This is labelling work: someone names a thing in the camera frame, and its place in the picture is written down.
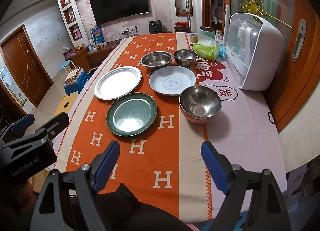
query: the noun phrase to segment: stainless steel bowl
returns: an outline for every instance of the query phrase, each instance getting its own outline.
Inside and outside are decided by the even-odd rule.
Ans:
[[[168,52],[152,52],[141,58],[141,63],[151,70],[167,66],[172,61],[172,55]]]
[[[179,106],[185,112],[183,114],[196,120],[214,118],[220,112],[221,105],[218,94],[204,86],[188,87],[179,97]]]
[[[174,59],[178,65],[183,67],[189,67],[196,62],[197,53],[193,50],[182,49],[176,51],[174,54]]]

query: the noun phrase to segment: stack of books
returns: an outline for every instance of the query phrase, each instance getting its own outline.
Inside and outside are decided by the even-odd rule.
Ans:
[[[69,85],[76,84],[83,72],[84,72],[84,69],[80,67],[76,67],[75,69],[71,70],[66,80],[64,81],[64,85],[69,86]]]

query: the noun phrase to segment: floral wallpaper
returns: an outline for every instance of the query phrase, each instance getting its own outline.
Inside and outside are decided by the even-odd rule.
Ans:
[[[115,41],[120,38],[118,29],[127,26],[137,26],[138,34],[149,34],[149,21],[161,20],[164,31],[173,31],[169,0],[148,0],[150,13],[124,17],[101,25],[105,41]],[[78,11],[89,39],[90,29],[96,26],[90,0],[76,0]]]

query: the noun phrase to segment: flat screen tv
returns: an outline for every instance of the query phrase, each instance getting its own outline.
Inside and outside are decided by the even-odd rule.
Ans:
[[[90,0],[97,25],[149,12],[148,0]]]

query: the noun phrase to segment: beige stripe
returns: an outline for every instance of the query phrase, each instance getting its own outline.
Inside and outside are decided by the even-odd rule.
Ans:
[[[177,33],[177,49],[187,49],[184,33]],[[203,126],[189,122],[179,113],[179,219],[196,222],[207,218],[205,164],[200,147],[204,141]]]
[[[114,63],[117,61],[119,56],[123,53],[123,51],[126,49],[130,41],[132,40],[132,37],[127,38],[125,42],[119,47],[119,49],[115,52],[113,57],[108,61],[108,58],[106,58],[105,62],[100,65],[100,67],[103,67],[104,64],[108,61],[107,65],[102,69],[100,74],[95,79],[92,86],[88,89],[87,93],[83,97],[81,103],[79,104],[77,111],[75,112],[72,121],[70,123],[70,126],[67,130],[67,133],[63,139],[63,143],[61,145],[56,169],[60,170],[61,172],[64,172],[67,167],[67,161],[69,159],[69,154],[71,152],[73,141],[76,137],[77,131],[80,127],[80,124],[82,122],[82,119],[84,117],[84,114],[86,113],[92,98],[94,96],[94,85],[95,82],[97,82],[105,73],[110,71],[110,69],[113,67]]]

